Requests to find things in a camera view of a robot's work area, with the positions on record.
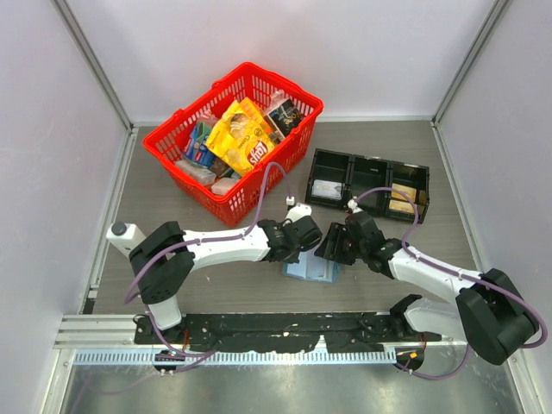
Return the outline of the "orange credit card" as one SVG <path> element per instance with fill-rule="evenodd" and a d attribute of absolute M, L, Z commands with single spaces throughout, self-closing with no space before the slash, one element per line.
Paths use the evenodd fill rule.
<path fill-rule="evenodd" d="M 408 185 L 392 184 L 392 198 L 402 201 L 416 201 L 417 189 Z"/>

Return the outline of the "blue card holder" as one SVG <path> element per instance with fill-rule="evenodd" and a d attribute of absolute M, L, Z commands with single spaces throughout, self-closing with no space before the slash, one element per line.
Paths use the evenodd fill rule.
<path fill-rule="evenodd" d="M 297 263 L 285 263 L 283 274 L 295 279 L 312 282 L 336 283 L 341 265 L 314 255 L 314 251 L 302 252 Z"/>

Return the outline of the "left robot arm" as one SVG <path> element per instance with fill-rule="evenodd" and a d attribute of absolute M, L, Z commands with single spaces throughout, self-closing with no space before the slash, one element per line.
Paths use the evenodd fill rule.
<path fill-rule="evenodd" d="M 172 221 L 145 236 L 137 225 L 117 222 L 107 232 L 107 240 L 129 259 L 135 275 L 125 301 L 135 293 L 141 296 L 154 333 L 166 343 L 184 334 L 177 293 L 190 273 L 237 261 L 297 263 L 321 239 L 311 215 L 291 211 L 282 222 L 262 219 L 242 229 L 184 231 Z"/>

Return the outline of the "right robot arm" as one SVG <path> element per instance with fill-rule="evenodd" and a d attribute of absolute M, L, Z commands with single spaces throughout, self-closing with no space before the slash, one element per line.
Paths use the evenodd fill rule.
<path fill-rule="evenodd" d="M 541 331 L 510 278 L 498 269 L 469 271 L 436 260 L 405 241 L 384 237 L 365 211 L 332 223 L 315 255 L 342 265 L 361 260 L 374 273 L 416 285 L 439 297 L 412 297 L 389 328 L 401 341 L 429 332 L 466 342 L 485 361 L 500 365 Z"/>

